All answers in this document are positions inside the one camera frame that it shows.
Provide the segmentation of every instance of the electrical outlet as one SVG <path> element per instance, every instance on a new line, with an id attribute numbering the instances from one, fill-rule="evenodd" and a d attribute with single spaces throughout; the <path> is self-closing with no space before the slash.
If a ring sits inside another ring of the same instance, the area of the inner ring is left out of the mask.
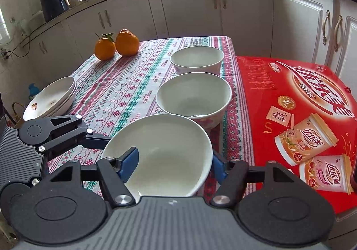
<path id="1" fill-rule="evenodd" d="M 8 59 L 8 53 L 7 51 L 0 47 L 0 60 L 7 60 Z"/>

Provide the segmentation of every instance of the white cabinet door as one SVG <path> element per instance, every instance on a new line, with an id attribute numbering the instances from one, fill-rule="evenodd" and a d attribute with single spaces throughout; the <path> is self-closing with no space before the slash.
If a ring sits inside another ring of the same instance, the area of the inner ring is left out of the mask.
<path id="1" fill-rule="evenodd" d="M 46 85 L 70 76 L 83 63 L 78 51 L 68 43 L 61 23 L 31 41 L 28 58 Z"/>
<path id="2" fill-rule="evenodd" d="M 336 52 L 331 52 L 330 67 L 332 71 L 348 86 L 357 99 L 357 3 L 350 0 L 337 0 L 342 22 L 336 30 Z M 335 48 L 336 38 L 332 44 Z"/>
<path id="3" fill-rule="evenodd" d="M 171 38 L 222 35 L 219 0 L 162 0 Z"/>
<path id="4" fill-rule="evenodd" d="M 108 0 L 87 8 L 67 19 L 78 50 L 87 60 L 94 53 L 98 41 L 95 35 L 122 29 L 134 33 L 140 41 L 156 39 L 149 0 Z"/>
<path id="5" fill-rule="evenodd" d="M 323 38 L 323 23 L 326 21 Z M 326 64 L 332 37 L 333 0 L 274 0 L 274 58 Z"/>
<path id="6" fill-rule="evenodd" d="M 221 0 L 221 13 L 236 55 L 270 57 L 273 0 Z"/>
<path id="7" fill-rule="evenodd" d="M 99 4 L 109 33 L 130 30 L 140 41 L 157 39 L 149 0 L 108 0 Z"/>
<path id="8" fill-rule="evenodd" d="M 94 53 L 94 46 L 98 41 L 98 35 L 111 33 L 109 25 L 105 25 L 104 11 L 100 4 L 87 8 L 67 18 L 78 51 L 83 60 L 87 60 Z"/>

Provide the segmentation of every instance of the red gift box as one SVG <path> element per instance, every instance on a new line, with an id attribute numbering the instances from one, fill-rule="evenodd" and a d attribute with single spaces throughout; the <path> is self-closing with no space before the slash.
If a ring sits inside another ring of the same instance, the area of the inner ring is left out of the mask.
<path id="1" fill-rule="evenodd" d="M 237 60 L 255 165 L 269 160 L 283 164 L 325 197 L 336 214 L 357 206 L 349 181 L 356 157 L 357 103 L 349 88 L 323 65 Z"/>

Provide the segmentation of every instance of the kitchen utensils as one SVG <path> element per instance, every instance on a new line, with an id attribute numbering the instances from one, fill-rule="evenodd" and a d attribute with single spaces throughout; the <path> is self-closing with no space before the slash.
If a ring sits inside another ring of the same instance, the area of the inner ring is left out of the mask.
<path id="1" fill-rule="evenodd" d="M 222 121 L 231 99 L 231 86 L 221 77 L 208 73 L 174 77 L 156 95 L 156 102 L 165 113 L 188 117 L 206 131 Z"/>
<path id="2" fill-rule="evenodd" d="M 75 89 L 76 81 L 73 77 L 65 77 L 50 84 L 36 95 L 27 106 L 23 116 L 24 121 L 48 116 L 59 116 L 56 110 L 59 111 L 59 108 L 65 108 L 68 105 L 71 97 L 75 94 Z"/>
<path id="3" fill-rule="evenodd" d="M 121 129 L 102 157 L 120 157 L 131 146 L 139 164 L 126 183 L 136 202 L 145 196 L 192 196 L 206 180 L 212 165 L 207 133 L 188 118 L 159 114 Z"/>
<path id="4" fill-rule="evenodd" d="M 170 57 L 177 74 L 204 72 L 220 74 L 224 53 L 210 46 L 191 46 L 180 49 Z"/>

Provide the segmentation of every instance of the patterned tablecloth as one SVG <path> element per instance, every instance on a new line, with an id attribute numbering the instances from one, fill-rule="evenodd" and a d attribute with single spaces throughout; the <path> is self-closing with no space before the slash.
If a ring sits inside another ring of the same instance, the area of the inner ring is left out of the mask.
<path id="1" fill-rule="evenodd" d="M 158 114 L 155 101 L 160 85 L 176 75 L 170 55 L 189 46 L 212 46 L 224 52 L 221 76 L 229 82 L 233 98 L 223 121 L 210 133 L 214 149 L 224 157 L 240 158 L 254 165 L 248 109 L 232 41 L 226 36 L 160 39 L 140 43 L 134 57 L 116 54 L 112 60 L 99 61 L 90 57 L 72 76 L 78 88 L 69 114 L 81 114 L 96 133 L 113 136 L 120 129 L 141 117 Z M 78 159 L 81 164 L 94 164 L 102 151 L 78 146 L 49 162 L 50 171 L 67 160 Z M 218 186 L 210 173 L 198 195 L 209 199 Z M 101 195 L 96 182 L 85 187 Z M 247 193 L 254 191 L 248 185 Z"/>

